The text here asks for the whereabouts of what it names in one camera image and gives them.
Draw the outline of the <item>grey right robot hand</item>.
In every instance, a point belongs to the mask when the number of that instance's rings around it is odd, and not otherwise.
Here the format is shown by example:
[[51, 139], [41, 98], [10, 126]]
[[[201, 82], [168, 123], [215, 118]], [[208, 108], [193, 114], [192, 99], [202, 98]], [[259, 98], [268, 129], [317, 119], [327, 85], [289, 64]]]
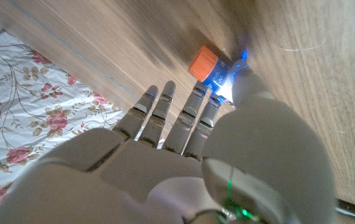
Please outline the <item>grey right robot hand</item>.
[[113, 129], [52, 149], [0, 201], [0, 223], [332, 223], [326, 149], [243, 60], [229, 76], [235, 110], [208, 104], [190, 131], [179, 118], [161, 149], [170, 93], [157, 88]]

